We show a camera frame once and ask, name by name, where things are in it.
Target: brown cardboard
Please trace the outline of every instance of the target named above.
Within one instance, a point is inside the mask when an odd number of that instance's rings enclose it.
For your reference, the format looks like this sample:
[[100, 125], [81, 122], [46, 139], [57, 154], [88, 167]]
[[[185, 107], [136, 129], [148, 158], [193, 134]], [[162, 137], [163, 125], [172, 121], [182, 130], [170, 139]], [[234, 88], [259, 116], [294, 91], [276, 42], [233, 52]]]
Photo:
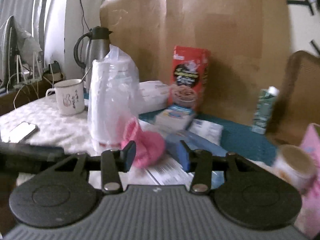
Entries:
[[285, 0], [104, 0], [100, 20], [141, 81], [169, 83], [175, 45], [210, 50], [202, 110], [247, 125], [260, 89], [280, 86], [290, 52]]

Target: teal mat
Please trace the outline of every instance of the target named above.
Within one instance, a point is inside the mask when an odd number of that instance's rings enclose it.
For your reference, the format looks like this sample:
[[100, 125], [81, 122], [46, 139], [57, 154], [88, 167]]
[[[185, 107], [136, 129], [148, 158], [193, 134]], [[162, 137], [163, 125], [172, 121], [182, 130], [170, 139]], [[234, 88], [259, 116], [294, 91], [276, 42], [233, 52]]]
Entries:
[[[153, 123], [155, 115], [160, 111], [141, 114], [139, 118]], [[199, 114], [198, 119], [223, 125], [220, 145], [227, 151], [236, 152], [245, 158], [264, 162], [271, 166], [276, 157], [276, 146], [271, 144], [264, 135], [251, 131], [250, 126], [220, 119], [212, 115]]]

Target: thermos lid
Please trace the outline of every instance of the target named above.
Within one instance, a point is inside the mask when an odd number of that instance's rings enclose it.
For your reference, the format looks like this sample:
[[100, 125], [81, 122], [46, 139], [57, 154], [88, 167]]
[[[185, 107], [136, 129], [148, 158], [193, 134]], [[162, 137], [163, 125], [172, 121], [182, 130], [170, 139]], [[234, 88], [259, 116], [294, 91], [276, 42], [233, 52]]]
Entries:
[[91, 40], [109, 40], [109, 34], [112, 33], [108, 28], [100, 26], [94, 27], [90, 31], [92, 33]]

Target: cereal box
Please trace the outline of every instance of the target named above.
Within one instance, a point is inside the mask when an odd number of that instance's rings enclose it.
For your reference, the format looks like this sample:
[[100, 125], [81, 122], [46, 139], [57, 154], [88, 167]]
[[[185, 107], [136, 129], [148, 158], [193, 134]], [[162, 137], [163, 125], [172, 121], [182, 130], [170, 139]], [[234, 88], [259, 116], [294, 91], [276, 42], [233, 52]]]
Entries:
[[208, 73], [207, 49], [175, 46], [168, 104], [198, 110]]

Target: paper cup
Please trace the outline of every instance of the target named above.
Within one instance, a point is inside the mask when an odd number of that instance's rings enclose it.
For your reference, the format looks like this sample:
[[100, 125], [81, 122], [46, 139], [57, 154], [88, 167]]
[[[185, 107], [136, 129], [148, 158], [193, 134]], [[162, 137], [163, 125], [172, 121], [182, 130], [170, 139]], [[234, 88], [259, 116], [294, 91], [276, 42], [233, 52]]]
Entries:
[[278, 148], [273, 167], [279, 177], [302, 194], [312, 186], [316, 177], [316, 166], [312, 158], [301, 148], [293, 145], [282, 145]]

